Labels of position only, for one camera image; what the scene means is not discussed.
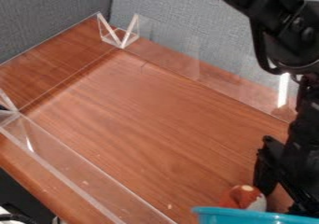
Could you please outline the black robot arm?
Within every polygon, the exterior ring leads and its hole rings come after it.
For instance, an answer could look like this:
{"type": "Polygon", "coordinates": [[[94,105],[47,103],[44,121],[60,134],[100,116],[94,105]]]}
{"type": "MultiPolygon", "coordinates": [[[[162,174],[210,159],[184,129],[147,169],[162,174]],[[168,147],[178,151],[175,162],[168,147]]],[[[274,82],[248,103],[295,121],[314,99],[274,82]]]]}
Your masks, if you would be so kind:
{"type": "Polygon", "coordinates": [[[287,141],[263,137],[254,185],[266,195],[283,187],[292,198],[288,212],[319,218],[319,1],[224,2],[248,17],[260,68],[290,74],[299,86],[287,141]]]}

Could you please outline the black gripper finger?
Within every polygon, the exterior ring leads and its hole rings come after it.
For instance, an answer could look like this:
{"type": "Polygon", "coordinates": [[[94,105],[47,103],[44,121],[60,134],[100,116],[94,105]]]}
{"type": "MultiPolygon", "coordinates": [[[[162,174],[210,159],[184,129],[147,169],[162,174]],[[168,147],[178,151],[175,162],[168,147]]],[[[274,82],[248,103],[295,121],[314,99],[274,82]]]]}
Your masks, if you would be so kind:
{"type": "Polygon", "coordinates": [[[258,161],[254,166],[254,185],[266,196],[270,196],[278,183],[275,166],[263,161],[258,161]]]}

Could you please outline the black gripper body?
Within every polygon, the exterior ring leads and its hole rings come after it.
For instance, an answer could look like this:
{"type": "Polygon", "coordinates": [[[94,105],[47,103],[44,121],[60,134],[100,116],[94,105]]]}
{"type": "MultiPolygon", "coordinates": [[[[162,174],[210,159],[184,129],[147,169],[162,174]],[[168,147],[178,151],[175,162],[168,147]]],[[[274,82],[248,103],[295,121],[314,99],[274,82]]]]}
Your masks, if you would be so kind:
{"type": "Polygon", "coordinates": [[[266,135],[258,161],[275,166],[278,185],[292,199],[288,213],[319,217],[319,132],[292,131],[286,144],[266,135]]]}

